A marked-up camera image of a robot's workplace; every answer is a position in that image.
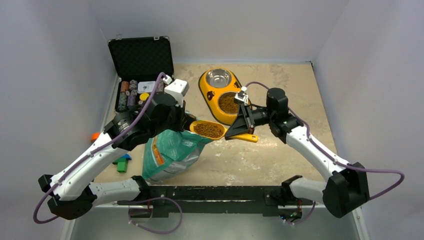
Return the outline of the yellow plastic scoop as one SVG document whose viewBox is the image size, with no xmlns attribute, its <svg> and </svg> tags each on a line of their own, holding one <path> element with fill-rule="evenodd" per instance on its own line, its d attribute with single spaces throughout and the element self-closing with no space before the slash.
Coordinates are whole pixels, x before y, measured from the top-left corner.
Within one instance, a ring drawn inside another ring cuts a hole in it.
<svg viewBox="0 0 424 240">
<path fill-rule="evenodd" d="M 227 128 L 217 122 L 208 121 L 208 120 L 195 120 L 190 125 L 190 132 L 198 134 L 202 137 L 208 138 L 213 141 L 220 140 L 222 138 L 225 139 L 225 133 L 227 132 Z M 259 137 L 255 135 L 255 140 L 244 140 L 245 142 L 257 143 Z"/>
</svg>

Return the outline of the green dog food bag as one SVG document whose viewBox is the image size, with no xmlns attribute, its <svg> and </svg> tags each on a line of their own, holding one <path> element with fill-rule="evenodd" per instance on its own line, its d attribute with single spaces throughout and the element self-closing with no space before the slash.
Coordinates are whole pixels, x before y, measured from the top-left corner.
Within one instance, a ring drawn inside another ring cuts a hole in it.
<svg viewBox="0 0 424 240">
<path fill-rule="evenodd" d="M 188 130 L 165 130 L 144 145 L 141 175 L 148 182 L 157 183 L 181 174 L 198 161 L 211 142 Z"/>
</svg>

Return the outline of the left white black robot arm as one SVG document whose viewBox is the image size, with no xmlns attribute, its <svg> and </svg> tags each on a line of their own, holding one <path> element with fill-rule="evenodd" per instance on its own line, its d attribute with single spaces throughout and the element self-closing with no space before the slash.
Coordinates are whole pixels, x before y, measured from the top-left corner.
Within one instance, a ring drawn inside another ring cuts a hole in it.
<svg viewBox="0 0 424 240">
<path fill-rule="evenodd" d="M 165 130 L 184 131 L 194 120 L 187 116 L 185 106 L 183 94 L 158 92 L 142 105 L 117 114 L 71 165 L 55 175 L 44 174 L 39 178 L 50 212 L 55 218 L 74 220 L 102 204 L 146 203 L 151 195 L 150 187 L 140 175 L 120 182 L 93 181 L 112 162 Z"/>
</svg>

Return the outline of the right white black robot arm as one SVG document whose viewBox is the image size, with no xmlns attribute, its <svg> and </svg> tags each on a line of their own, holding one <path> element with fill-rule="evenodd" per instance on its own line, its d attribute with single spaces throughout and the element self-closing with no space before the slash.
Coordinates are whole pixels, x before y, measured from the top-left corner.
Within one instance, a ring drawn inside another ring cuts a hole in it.
<svg viewBox="0 0 424 240">
<path fill-rule="evenodd" d="M 276 138 L 300 153 L 324 179 L 315 181 L 296 175 L 282 182 L 274 196 L 280 204 L 307 199 L 324 204 L 334 217 L 342 218 L 370 200 L 365 168 L 358 162 L 349 163 L 320 143 L 309 126 L 291 111 L 283 89 L 268 89 L 266 105 L 256 109 L 251 108 L 245 86 L 235 93 L 233 101 L 238 105 L 238 114 L 224 135 L 226 140 L 251 137 L 255 127 L 268 125 Z"/>
</svg>

